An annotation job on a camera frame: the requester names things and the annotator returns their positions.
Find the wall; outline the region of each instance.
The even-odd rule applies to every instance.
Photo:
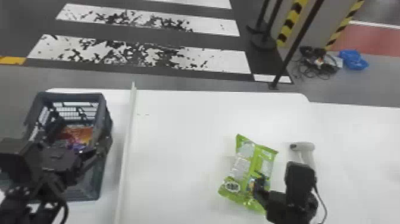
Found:
[[[290,48],[292,46],[315,1],[316,0],[308,1],[307,6],[303,9],[299,21],[293,28],[291,36],[286,42],[285,48]],[[280,11],[271,30],[273,38],[276,39],[278,37],[293,2],[294,0],[283,0],[282,6],[280,7]],[[346,17],[355,2],[357,2],[357,0],[325,0],[313,23],[305,34],[301,45],[325,47],[329,37],[338,28],[340,22]],[[275,3],[276,0],[270,1],[265,17],[266,21],[269,20]]]

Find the cable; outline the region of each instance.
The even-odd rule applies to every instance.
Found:
[[[331,55],[326,54],[325,56],[330,58],[335,63],[335,66],[332,67],[334,68],[338,67],[338,62]],[[310,60],[312,59],[305,56],[301,56],[300,59],[298,60],[292,60],[292,62],[295,63],[291,71],[292,76],[296,79],[301,79],[301,80],[304,80],[303,76],[309,79],[318,77],[322,80],[328,80],[337,71],[337,70],[325,71],[320,67],[316,66],[315,64],[313,64],[313,62],[310,62]]]
[[[64,215],[62,217],[60,224],[65,224],[68,219],[68,214],[70,211],[68,208],[68,204],[64,200],[62,200],[61,204],[62,204],[62,207],[64,208]]]
[[[320,224],[323,224],[323,223],[325,222],[326,218],[328,217],[328,209],[326,208],[326,205],[325,205],[324,201],[322,200],[322,198],[321,198],[321,196],[320,196],[320,193],[318,192],[317,185],[314,185],[314,190],[315,190],[315,193],[317,194],[317,197],[318,197],[318,199],[320,200],[320,202],[321,202],[321,204],[322,204],[322,207],[324,208],[324,211],[325,211],[324,218],[323,218],[322,221],[320,222]]]

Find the yellow floor line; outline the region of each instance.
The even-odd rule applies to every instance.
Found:
[[[19,64],[22,65],[24,64],[26,58],[20,58],[20,57],[7,57],[7,56],[1,56],[0,55],[0,64]]]

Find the green snack bag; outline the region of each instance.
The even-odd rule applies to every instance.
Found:
[[[265,190],[270,189],[270,178],[275,156],[278,152],[257,145],[242,135],[236,135],[236,160],[229,176],[224,179],[218,193],[230,200],[243,204],[251,210],[265,214],[264,208],[253,199],[254,181],[262,173],[266,176]]]

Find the stanchion post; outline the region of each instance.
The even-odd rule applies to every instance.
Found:
[[[255,25],[254,25],[254,21],[251,21],[247,25],[247,29],[250,32],[252,32],[252,33],[262,33],[263,32],[263,30],[261,30],[261,25],[262,25],[262,23],[264,21],[265,13],[267,12],[267,8],[268,8],[269,3],[270,3],[270,0],[264,0],[264,3],[262,3],[261,12],[258,15],[257,21],[255,22]]]
[[[307,32],[308,28],[310,27],[311,23],[313,22],[315,16],[317,15],[317,13],[320,10],[323,3],[324,3],[324,0],[317,0],[315,2],[314,6],[312,7],[312,9],[310,11],[310,14],[308,15],[307,19],[304,22],[303,27],[301,28],[301,30],[299,32],[299,35],[295,39],[285,60],[283,61],[282,68],[280,69],[279,73],[275,76],[275,79],[273,80],[273,82],[270,84],[270,89],[277,90],[277,85],[278,85],[279,79],[285,73],[286,67],[288,66],[289,62],[293,58],[293,55],[295,54],[297,48],[299,47],[301,40],[303,40],[305,33]]]
[[[275,22],[276,15],[278,15],[280,6],[283,0],[277,0],[272,10],[271,17],[265,27],[263,34],[253,35],[251,38],[251,44],[262,51],[269,51],[276,48],[276,40],[271,37],[272,25]]]

